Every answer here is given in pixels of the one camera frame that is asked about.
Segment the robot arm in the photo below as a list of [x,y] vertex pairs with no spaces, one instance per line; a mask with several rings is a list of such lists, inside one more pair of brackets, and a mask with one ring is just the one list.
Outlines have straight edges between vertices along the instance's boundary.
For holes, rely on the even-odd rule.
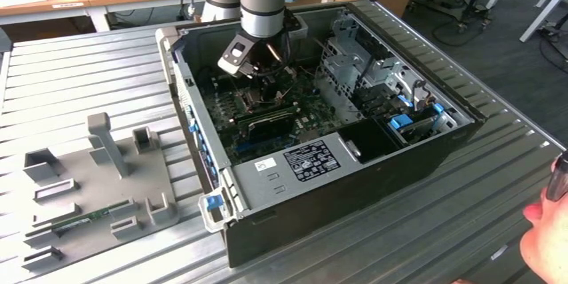
[[229,74],[235,75],[239,71],[251,77],[273,73],[273,71],[258,72],[258,63],[249,57],[250,50],[258,43],[266,45],[273,57],[279,61],[281,66],[277,70],[289,62],[289,52],[286,55],[278,55],[274,46],[270,45],[279,43],[279,47],[289,48],[287,34],[286,31],[282,32],[286,1],[294,0],[205,0],[202,11],[205,21],[237,17],[239,9],[242,30],[218,60],[218,66]]

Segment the motherboard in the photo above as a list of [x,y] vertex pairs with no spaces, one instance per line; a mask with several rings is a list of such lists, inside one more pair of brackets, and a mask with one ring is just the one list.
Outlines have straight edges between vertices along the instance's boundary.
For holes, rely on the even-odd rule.
[[233,165],[323,136],[341,126],[314,86],[315,69],[289,68],[259,82],[210,77],[202,99]]

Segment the metal table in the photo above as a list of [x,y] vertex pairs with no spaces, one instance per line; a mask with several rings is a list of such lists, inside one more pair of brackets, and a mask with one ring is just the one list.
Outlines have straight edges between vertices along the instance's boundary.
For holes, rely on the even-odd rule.
[[[222,239],[202,227],[199,185],[159,70],[159,26],[17,43],[3,55],[0,170],[13,155],[51,146],[87,148],[73,128],[85,110],[119,119],[114,138],[147,125],[159,132],[179,223],[31,280],[37,283],[538,283],[518,254],[537,198],[561,145],[386,10],[357,1],[394,39],[489,116],[467,145],[429,178],[249,264],[229,269]],[[0,177],[0,274],[29,275],[15,258],[21,222],[17,173]]]

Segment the ribbed metal surface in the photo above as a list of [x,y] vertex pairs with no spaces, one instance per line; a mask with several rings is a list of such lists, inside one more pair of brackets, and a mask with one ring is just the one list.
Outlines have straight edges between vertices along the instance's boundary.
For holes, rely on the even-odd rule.
[[[99,98],[103,96],[99,92],[98,95],[93,93],[75,99],[85,99],[83,103],[73,103],[73,97],[57,101],[58,104],[66,103],[65,110],[70,111],[63,112],[59,108],[53,108],[49,111],[51,113],[41,114],[41,116],[35,116],[35,112],[25,112],[26,109],[17,109],[19,105],[17,100],[30,98],[31,92],[27,96],[13,98],[13,102],[6,101],[14,108],[11,112],[23,112],[21,117],[26,117],[26,120],[25,123],[17,122],[17,117],[11,116],[10,124],[18,126],[43,121],[39,128],[26,124],[26,130],[30,132],[34,130],[34,135],[43,139],[41,141],[55,142],[54,150],[69,152],[85,147],[86,141],[73,135],[77,140],[65,142],[63,134],[46,134],[46,132],[61,130],[49,126],[47,116],[55,114],[55,116],[66,116],[69,120],[65,127],[73,134],[75,134],[73,128],[78,125],[77,120],[82,117],[77,112],[85,108],[99,108],[102,104],[113,107],[115,118],[123,117],[122,127],[127,128],[118,129],[113,134],[119,135],[118,132],[126,132],[141,122],[149,123],[161,133],[167,170],[183,216],[175,226],[42,276],[37,280],[38,283],[99,281],[103,283],[390,284],[447,283],[457,277],[466,277],[477,283],[538,283],[535,275],[529,272],[518,256],[518,238],[529,227],[521,217],[521,208],[535,199],[538,190],[545,184],[549,162],[559,153],[559,145],[379,6],[369,1],[358,1],[355,4],[417,55],[447,85],[487,115],[489,120],[467,145],[449,156],[429,178],[381,203],[317,230],[278,252],[235,269],[229,269],[226,266],[219,235],[206,233],[202,228],[194,204],[199,186],[191,175],[194,171],[191,160],[183,146],[170,102],[162,91],[165,89],[159,87],[162,82],[151,80],[137,82],[135,80],[138,77],[153,74],[149,66],[154,61],[147,57],[154,55],[157,49],[151,45],[126,48],[130,46],[126,44],[131,44],[133,39],[143,39],[137,36],[137,33],[145,33],[147,38],[151,33],[147,29],[130,29],[119,33],[81,36],[75,40],[54,39],[35,44],[17,45],[14,55],[37,55],[46,52],[49,47],[62,50],[78,46],[85,48],[97,46],[97,51],[90,53],[87,49],[75,50],[75,54],[86,54],[78,57],[65,56],[49,61],[49,65],[54,65],[58,60],[65,61],[65,70],[59,72],[46,73],[54,68],[42,67],[41,63],[33,63],[33,66],[41,66],[42,72],[31,72],[25,65],[9,67],[7,83],[11,83],[9,89],[17,89],[11,90],[11,94],[23,94],[25,90],[18,88],[35,84],[26,82],[25,78],[14,80],[23,74],[43,74],[45,77],[41,79],[47,79],[45,81],[61,79],[70,84],[74,80],[69,80],[70,77],[62,77],[63,72],[77,72],[79,75],[75,77],[79,78],[87,74],[102,76],[105,70],[113,69],[107,78],[101,77],[102,80],[97,80],[94,77],[89,82],[91,84],[81,82],[82,85],[113,88],[109,83],[119,81],[121,74],[131,81],[129,81],[127,89],[107,89],[111,92],[105,91],[103,94],[107,94],[109,98]],[[103,46],[97,44],[110,42],[114,49],[106,53]],[[125,47],[115,46],[121,42],[125,43]],[[105,60],[102,58],[105,55],[111,58]],[[45,59],[49,55],[35,57]],[[102,65],[102,69],[97,69],[94,65]],[[69,90],[65,87],[67,84],[58,82],[57,90]],[[46,91],[49,89],[45,88],[42,90],[41,93],[33,94],[57,93],[53,90]],[[42,110],[51,105],[51,103],[41,102],[42,100],[33,99],[26,103],[34,103],[31,108]],[[6,127],[0,129],[0,134],[7,129],[18,132]],[[18,139],[31,141],[22,134],[15,136],[13,140],[0,143],[2,155],[10,153],[11,147],[15,150],[25,149],[15,142],[11,142],[10,148],[3,148],[3,143]],[[10,157],[0,160],[0,168],[3,169],[5,165],[9,165],[9,159]],[[0,177],[2,188],[9,185],[10,179],[10,175]],[[14,198],[2,200],[7,196],[10,193],[0,196],[1,208],[5,207],[3,204],[14,200]],[[3,237],[0,239],[0,261],[3,261],[0,264],[1,274],[6,271],[19,272],[17,259],[10,258],[17,248],[7,245],[9,240],[17,238],[11,221],[14,221],[13,214],[0,217],[0,230]],[[497,257],[494,252],[503,245],[507,249]]]

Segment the floor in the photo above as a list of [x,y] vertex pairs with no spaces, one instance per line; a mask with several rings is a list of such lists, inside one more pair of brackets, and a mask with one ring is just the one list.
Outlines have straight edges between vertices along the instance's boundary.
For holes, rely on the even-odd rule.
[[[431,29],[450,21],[450,18],[422,7],[406,12],[403,20],[422,35],[438,45],[449,56],[485,82],[497,94],[506,99],[517,109],[551,135],[568,143],[568,74],[558,71],[542,58],[538,45],[539,37],[534,35],[526,43],[518,41],[526,26],[535,17],[538,9],[533,7],[537,0],[499,0],[493,11],[493,22],[487,29],[461,47],[450,47],[437,42],[431,37]],[[557,8],[550,18],[555,20],[565,13],[565,8]],[[129,16],[118,16],[118,20],[135,25],[155,24],[175,21],[177,6],[135,10]],[[458,36],[449,25],[439,30],[449,42],[458,37],[466,37],[478,31],[473,24],[463,36]],[[545,44],[546,55],[558,59],[553,49]]]

